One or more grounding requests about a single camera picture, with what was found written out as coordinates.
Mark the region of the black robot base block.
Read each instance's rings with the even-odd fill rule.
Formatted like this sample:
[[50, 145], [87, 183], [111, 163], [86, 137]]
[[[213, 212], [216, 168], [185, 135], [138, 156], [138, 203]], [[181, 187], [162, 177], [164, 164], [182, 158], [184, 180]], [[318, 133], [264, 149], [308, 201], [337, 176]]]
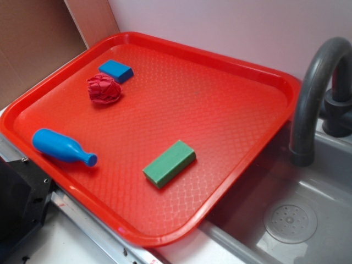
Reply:
[[1, 249], [20, 244], [44, 223], [52, 179], [32, 161], [1, 160]]

